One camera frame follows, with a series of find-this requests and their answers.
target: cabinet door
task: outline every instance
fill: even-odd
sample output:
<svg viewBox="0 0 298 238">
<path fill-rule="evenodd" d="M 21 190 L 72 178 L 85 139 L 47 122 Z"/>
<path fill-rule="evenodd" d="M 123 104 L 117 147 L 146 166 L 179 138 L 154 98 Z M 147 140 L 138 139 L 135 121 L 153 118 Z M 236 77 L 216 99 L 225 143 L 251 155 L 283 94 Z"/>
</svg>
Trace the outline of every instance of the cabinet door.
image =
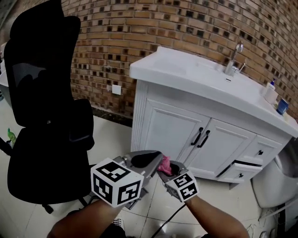
<svg viewBox="0 0 298 238">
<path fill-rule="evenodd" d="M 158 150 L 171 160 L 184 161 L 191 145 L 210 118 L 148 99 L 142 124 L 140 150 Z"/>
<path fill-rule="evenodd" d="M 206 139 L 204 145 L 201 148 L 196 146 L 184 164 L 197 177 L 215 179 L 255 136 L 242 128 L 211 119 L 198 142 L 198 145 L 202 145 Z"/>
</svg>

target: drawer handle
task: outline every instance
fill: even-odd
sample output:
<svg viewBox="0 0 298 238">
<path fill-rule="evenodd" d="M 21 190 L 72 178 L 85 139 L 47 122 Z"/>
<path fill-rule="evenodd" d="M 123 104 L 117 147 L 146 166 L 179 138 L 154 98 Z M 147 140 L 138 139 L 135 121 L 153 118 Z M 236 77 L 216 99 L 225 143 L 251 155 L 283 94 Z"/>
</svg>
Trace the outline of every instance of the drawer handle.
<svg viewBox="0 0 298 238">
<path fill-rule="evenodd" d="M 205 144 L 206 140 L 208 139 L 209 133 L 210 133 L 209 130 L 206 131 L 206 137 L 205 137 L 205 139 L 203 140 L 203 142 L 202 142 L 200 145 L 197 146 L 198 148 L 202 148 L 202 146 Z"/>
<path fill-rule="evenodd" d="M 200 127 L 200 129 L 199 129 L 199 132 L 200 132 L 200 133 L 199 133 L 199 135 L 197 136 L 195 142 L 192 142 L 191 145 L 195 145 L 195 144 L 198 142 L 198 140 L 199 140 L 200 137 L 201 137 L 202 131 L 203 131 L 203 128 Z"/>
</svg>

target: chair wheel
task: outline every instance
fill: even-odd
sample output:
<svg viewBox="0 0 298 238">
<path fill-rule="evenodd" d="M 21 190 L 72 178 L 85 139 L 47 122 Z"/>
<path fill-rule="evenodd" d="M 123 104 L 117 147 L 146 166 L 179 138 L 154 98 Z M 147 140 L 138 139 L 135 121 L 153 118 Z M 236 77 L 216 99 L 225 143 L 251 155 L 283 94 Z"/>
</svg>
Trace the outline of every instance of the chair wheel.
<svg viewBox="0 0 298 238">
<path fill-rule="evenodd" d="M 44 205 L 43 204 L 42 207 L 46 210 L 46 212 L 48 214 L 51 214 L 54 211 L 54 209 L 50 205 Z"/>
</svg>

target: drawer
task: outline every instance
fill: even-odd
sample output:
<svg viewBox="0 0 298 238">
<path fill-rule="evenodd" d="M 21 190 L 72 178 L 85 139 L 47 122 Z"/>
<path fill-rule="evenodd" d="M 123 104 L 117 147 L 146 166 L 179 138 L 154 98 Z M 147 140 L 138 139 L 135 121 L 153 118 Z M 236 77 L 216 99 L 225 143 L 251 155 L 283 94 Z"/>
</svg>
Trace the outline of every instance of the drawer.
<svg viewBox="0 0 298 238">
<path fill-rule="evenodd" d="M 218 181 L 229 183 L 243 183 L 254 177 L 262 167 L 234 163 L 219 176 Z"/>
<path fill-rule="evenodd" d="M 257 165 L 267 165 L 282 149 L 282 144 L 257 135 L 237 160 Z"/>
</svg>

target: electrical outlet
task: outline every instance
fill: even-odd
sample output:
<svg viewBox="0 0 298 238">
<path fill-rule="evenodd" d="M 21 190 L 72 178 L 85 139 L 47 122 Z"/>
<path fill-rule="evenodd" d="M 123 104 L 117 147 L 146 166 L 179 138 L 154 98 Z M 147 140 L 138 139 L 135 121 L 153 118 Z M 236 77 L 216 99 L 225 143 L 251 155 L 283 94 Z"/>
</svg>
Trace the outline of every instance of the electrical outlet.
<svg viewBox="0 0 298 238">
<path fill-rule="evenodd" d="M 121 95 L 121 86 L 119 85 L 112 85 L 112 93 Z"/>
</svg>

